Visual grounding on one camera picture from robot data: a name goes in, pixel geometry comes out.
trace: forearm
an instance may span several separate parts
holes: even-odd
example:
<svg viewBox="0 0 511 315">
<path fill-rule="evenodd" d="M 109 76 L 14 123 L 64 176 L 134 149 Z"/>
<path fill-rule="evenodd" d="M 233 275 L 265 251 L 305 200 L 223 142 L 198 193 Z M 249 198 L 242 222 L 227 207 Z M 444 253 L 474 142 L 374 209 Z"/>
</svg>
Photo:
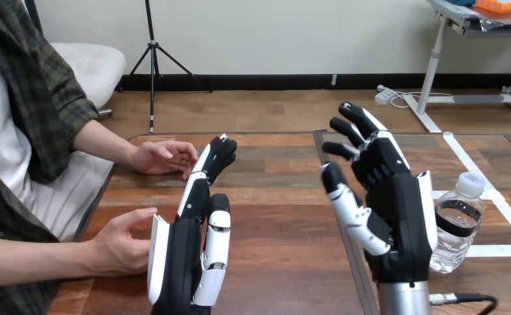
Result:
<svg viewBox="0 0 511 315">
<path fill-rule="evenodd" d="M 131 157 L 137 150 L 136 146 L 95 120 L 81 128 L 74 138 L 73 147 L 92 156 L 128 166 L 131 165 Z"/>
<path fill-rule="evenodd" d="M 97 276 L 95 251 L 83 243 L 0 240 L 0 286 Z"/>
</svg>

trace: black baseboard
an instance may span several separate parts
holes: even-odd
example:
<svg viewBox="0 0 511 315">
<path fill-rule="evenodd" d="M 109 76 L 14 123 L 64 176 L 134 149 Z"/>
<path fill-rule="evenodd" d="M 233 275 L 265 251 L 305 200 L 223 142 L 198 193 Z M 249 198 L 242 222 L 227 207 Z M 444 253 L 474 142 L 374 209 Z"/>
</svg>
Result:
<svg viewBox="0 0 511 315">
<path fill-rule="evenodd" d="M 421 89 L 423 73 L 339 74 L 332 85 L 331 74 L 298 75 L 195 75 L 166 74 L 155 86 L 156 91 L 204 91 L 203 81 L 215 91 L 285 91 L 285 90 L 353 90 L 375 89 L 383 84 L 391 89 Z M 436 89 L 501 89 L 511 85 L 511 73 L 435 75 Z M 150 91 L 151 76 L 134 74 L 122 76 L 124 91 Z"/>
</svg>

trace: robotic hand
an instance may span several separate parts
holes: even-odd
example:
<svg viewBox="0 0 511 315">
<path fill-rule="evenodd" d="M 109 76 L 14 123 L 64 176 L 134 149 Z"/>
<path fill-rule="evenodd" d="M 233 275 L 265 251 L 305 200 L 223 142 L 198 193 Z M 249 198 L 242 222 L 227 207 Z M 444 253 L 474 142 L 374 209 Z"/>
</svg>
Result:
<svg viewBox="0 0 511 315">
<path fill-rule="evenodd" d="M 323 150 L 346 158 L 366 194 L 365 207 L 333 161 L 321 177 L 341 227 L 365 250 L 378 284 L 383 315 L 431 314 L 430 257 L 437 229 L 429 171 L 412 176 L 393 135 L 365 109 L 344 102 L 331 128 L 354 145 L 325 142 Z"/>
<path fill-rule="evenodd" d="M 234 162 L 236 148 L 236 141 L 226 135 L 215 137 L 192 170 L 175 222 L 168 224 L 154 216 L 148 266 L 151 314 L 211 314 L 229 258 L 231 209 L 225 194 L 210 197 L 209 186 Z"/>
</svg>

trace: wooden table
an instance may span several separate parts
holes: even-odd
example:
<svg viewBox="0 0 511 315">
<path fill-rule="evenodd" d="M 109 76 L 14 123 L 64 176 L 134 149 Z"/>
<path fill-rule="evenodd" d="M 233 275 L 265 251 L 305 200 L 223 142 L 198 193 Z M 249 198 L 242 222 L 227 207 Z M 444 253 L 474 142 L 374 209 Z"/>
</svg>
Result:
<svg viewBox="0 0 511 315">
<path fill-rule="evenodd" d="M 151 135 L 132 140 L 182 140 L 199 150 L 215 135 Z M 229 134 L 238 141 L 237 161 L 211 188 L 226 193 L 232 207 L 229 269 L 214 314 L 377 314 L 376 292 L 359 246 L 339 233 L 319 178 L 329 157 L 326 132 Z M 439 135 L 397 135 L 415 173 L 430 169 L 435 190 L 453 189 L 466 171 Z M 455 136 L 466 153 L 511 206 L 511 136 Z M 342 162 L 350 185 L 364 191 Z M 145 176 L 117 167 L 85 239 L 112 217 L 155 206 L 172 221 L 184 182 L 175 175 Z M 511 245 L 511 224 L 486 201 L 474 245 Z M 150 223 L 134 229 L 150 236 Z M 481 292 L 499 298 L 495 314 L 511 314 L 511 257 L 467 258 L 452 274 L 432 273 L 430 291 Z M 434 314 L 477 314 L 479 304 L 442 306 Z M 148 314 L 146 276 L 65 282 L 49 314 Z"/>
</svg>

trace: white chair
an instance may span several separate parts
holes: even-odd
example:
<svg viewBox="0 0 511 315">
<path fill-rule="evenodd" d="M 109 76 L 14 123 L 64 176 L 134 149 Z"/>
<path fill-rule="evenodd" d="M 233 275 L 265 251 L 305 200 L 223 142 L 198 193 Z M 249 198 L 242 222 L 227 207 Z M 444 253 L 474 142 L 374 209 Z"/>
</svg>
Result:
<svg viewBox="0 0 511 315">
<path fill-rule="evenodd" d="M 41 22 L 33 0 L 22 0 L 36 28 Z M 122 78 L 126 59 L 116 48 L 85 43 L 51 43 L 70 65 L 78 83 L 95 107 L 101 109 L 110 99 Z M 112 110 L 99 110 L 100 116 L 112 115 Z"/>
</svg>

